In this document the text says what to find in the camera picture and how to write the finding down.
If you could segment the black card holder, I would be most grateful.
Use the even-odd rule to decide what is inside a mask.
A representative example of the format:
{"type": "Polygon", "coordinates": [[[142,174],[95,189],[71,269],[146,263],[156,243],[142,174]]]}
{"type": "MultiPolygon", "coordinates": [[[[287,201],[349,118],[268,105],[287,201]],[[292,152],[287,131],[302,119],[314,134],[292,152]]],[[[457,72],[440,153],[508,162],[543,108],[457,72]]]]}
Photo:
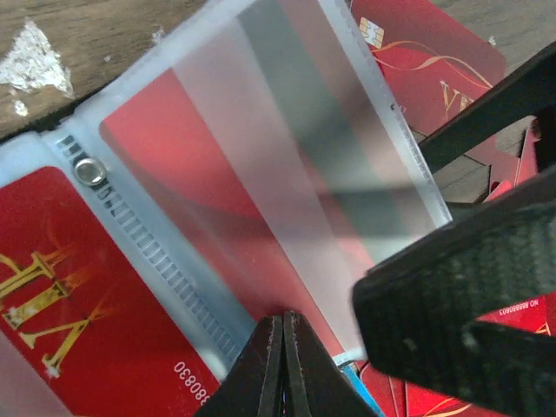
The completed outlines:
{"type": "Polygon", "coordinates": [[[351,294],[449,222],[342,1],[212,1],[1,147],[4,416],[373,415],[351,294]]]}

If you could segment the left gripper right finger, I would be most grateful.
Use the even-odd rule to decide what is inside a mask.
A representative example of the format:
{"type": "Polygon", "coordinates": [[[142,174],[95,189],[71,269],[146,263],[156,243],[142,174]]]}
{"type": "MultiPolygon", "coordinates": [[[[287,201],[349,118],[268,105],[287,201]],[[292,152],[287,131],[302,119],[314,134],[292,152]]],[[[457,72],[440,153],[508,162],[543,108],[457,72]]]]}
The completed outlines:
{"type": "Polygon", "coordinates": [[[285,415],[375,416],[334,364],[308,320],[283,315],[285,415]]]}

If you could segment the red VIP card 830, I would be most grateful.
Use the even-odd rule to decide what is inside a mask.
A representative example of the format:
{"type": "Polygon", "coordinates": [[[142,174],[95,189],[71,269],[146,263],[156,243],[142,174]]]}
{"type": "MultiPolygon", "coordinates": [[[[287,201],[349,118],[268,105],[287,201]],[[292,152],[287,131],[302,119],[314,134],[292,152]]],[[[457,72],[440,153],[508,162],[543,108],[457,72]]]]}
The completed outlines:
{"type": "Polygon", "coordinates": [[[60,169],[2,188],[2,415],[191,416],[217,387],[60,169]]]}

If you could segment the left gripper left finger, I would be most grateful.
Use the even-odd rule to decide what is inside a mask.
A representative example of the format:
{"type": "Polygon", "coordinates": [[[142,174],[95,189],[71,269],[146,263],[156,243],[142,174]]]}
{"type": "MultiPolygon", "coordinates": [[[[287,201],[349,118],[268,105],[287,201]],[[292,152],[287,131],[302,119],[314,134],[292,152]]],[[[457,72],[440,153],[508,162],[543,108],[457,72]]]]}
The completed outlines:
{"type": "Polygon", "coordinates": [[[219,388],[197,416],[280,416],[283,411],[283,323],[265,316],[219,388]]]}

